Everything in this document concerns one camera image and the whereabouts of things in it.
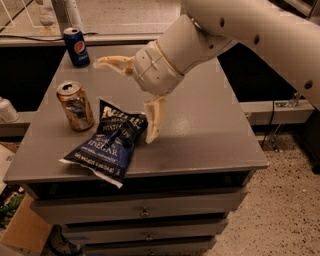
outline cabinet top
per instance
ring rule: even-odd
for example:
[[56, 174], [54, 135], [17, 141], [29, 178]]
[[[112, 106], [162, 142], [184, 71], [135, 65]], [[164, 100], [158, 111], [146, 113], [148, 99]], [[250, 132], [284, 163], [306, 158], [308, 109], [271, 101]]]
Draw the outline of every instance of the cabinet top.
[[[68, 53], [48, 87], [42, 103], [15, 155], [4, 181], [10, 184], [98, 179], [89, 169], [59, 162], [89, 139], [99, 122], [99, 97], [124, 111], [143, 111], [150, 95], [132, 78], [111, 69], [97, 70], [95, 59], [133, 56], [140, 45], [88, 47], [91, 64], [72, 66]], [[65, 80], [84, 87], [96, 124], [74, 132], [56, 96]], [[266, 157], [217, 59], [190, 71], [168, 96], [160, 136], [152, 143], [143, 134], [135, 145], [125, 178], [264, 169]]]

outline cardboard box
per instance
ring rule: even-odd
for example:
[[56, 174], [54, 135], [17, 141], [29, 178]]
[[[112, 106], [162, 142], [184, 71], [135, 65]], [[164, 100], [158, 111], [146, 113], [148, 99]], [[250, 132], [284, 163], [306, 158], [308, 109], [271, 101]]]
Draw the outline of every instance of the cardboard box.
[[39, 256], [47, 242], [52, 226], [30, 209], [32, 200], [26, 194], [8, 228], [0, 238], [0, 243], [20, 255]]

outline bottle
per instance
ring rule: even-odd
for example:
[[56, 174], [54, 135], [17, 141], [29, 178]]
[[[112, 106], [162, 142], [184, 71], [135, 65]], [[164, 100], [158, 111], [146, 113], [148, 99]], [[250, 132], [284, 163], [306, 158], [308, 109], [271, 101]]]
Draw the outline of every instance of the bottle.
[[18, 112], [7, 99], [0, 97], [0, 118], [6, 123], [12, 123], [19, 118]]

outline soda can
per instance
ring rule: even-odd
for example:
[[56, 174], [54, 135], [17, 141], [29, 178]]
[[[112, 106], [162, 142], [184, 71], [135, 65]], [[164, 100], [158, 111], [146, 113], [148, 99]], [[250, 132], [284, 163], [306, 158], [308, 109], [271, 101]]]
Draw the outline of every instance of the soda can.
[[57, 97], [73, 130], [84, 131], [94, 124], [90, 103], [80, 83], [63, 82], [57, 88]]
[[63, 32], [63, 39], [72, 64], [76, 67], [89, 65], [90, 58], [82, 32], [77, 28], [67, 28]]

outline drawer handle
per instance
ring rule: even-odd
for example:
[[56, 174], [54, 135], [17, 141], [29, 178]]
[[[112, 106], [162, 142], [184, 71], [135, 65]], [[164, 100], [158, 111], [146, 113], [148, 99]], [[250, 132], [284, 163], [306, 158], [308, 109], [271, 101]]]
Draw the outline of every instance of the drawer handle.
[[142, 212], [140, 213], [141, 218], [148, 218], [150, 216], [150, 213], [147, 210], [147, 207], [143, 207]]
[[153, 240], [153, 237], [151, 236], [150, 232], [148, 232], [146, 241], [152, 241], [152, 240]]
[[153, 252], [153, 250], [150, 250], [150, 253], [148, 254], [148, 256], [156, 256]]

